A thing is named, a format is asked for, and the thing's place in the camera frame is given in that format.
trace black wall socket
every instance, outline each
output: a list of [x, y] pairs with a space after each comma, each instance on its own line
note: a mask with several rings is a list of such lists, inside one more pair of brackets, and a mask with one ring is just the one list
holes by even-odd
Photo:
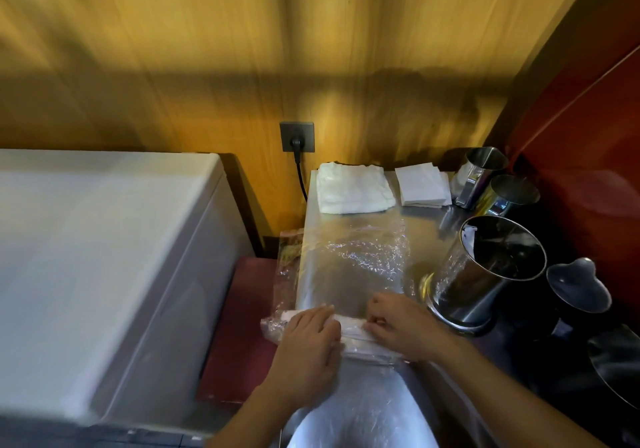
[[291, 138], [304, 137], [305, 146], [302, 153], [313, 153], [316, 151], [316, 140], [314, 139], [314, 124], [300, 121], [280, 122], [280, 137], [282, 138], [282, 151], [292, 152]]

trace metal canister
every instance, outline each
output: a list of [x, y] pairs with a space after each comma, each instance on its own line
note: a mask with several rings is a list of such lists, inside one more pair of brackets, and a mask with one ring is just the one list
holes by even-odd
[[469, 150], [465, 162], [451, 179], [453, 203], [463, 209], [472, 209], [489, 179], [504, 170], [508, 163], [507, 157], [495, 147]]
[[520, 206], [530, 206], [540, 200], [540, 192], [524, 177], [497, 176], [476, 205], [476, 215], [506, 216]]
[[479, 334], [493, 319], [500, 290], [540, 276], [546, 266], [542, 244], [523, 226], [503, 217], [476, 216], [464, 222], [440, 269], [422, 279], [420, 294], [449, 326]]

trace person's left arm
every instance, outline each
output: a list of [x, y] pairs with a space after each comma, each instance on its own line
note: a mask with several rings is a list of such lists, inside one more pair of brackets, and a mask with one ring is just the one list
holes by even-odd
[[264, 382], [206, 448], [266, 448], [297, 409], [329, 387], [340, 361], [340, 323], [332, 307], [305, 310], [285, 329]]

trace freezer lid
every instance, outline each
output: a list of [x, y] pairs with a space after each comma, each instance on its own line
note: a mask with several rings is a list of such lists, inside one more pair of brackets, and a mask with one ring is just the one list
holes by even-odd
[[0, 412], [86, 419], [223, 173], [216, 154], [0, 150]]

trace black power cord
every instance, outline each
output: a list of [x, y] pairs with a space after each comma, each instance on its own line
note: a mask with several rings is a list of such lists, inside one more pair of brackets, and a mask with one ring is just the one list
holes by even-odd
[[302, 195], [305, 196], [305, 202], [307, 201], [307, 191], [305, 190], [305, 181], [302, 180], [302, 169], [300, 169], [300, 155], [305, 148], [305, 137], [291, 138], [291, 147], [293, 148], [293, 158], [296, 160], [296, 167], [298, 168], [298, 180], [300, 180], [300, 188], [302, 189]]

